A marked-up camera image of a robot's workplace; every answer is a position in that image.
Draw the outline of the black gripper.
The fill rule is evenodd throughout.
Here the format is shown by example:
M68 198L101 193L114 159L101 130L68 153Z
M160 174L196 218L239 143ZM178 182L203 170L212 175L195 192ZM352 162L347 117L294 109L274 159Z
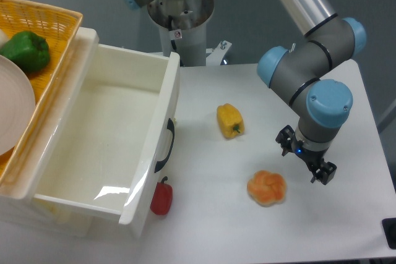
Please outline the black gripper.
M327 185L334 178L337 166L331 162L322 161L328 150L328 143L313 142L304 136L294 134L294 130L289 125L278 133L275 141L282 148L282 156L292 152L307 164L312 173L311 183L319 181Z

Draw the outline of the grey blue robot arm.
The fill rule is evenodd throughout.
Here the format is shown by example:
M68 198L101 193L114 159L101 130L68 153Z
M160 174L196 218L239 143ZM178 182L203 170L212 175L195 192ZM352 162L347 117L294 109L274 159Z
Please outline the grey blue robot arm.
M157 25L165 56L176 53L182 66L206 66L206 24L214 0L125 0L132 9L146 7ZM327 0L281 0L304 35L300 48L277 46L259 60L257 74L298 116L276 137L284 153L302 159L314 181L327 184L337 170L324 160L349 117L353 95L343 83L324 75L358 54L366 31L355 19L340 18Z

